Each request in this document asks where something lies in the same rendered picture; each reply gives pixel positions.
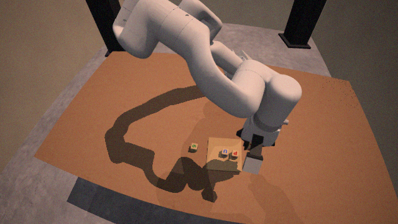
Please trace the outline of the orange flat mat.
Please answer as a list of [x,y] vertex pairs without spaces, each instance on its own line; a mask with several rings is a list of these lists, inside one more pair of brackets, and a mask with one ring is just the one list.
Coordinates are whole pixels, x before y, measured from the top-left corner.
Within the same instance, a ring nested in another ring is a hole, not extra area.
[[[221,156],[222,148],[229,149],[227,157]],[[237,159],[231,158],[232,150],[239,151]],[[208,138],[206,169],[242,172],[241,139]]]

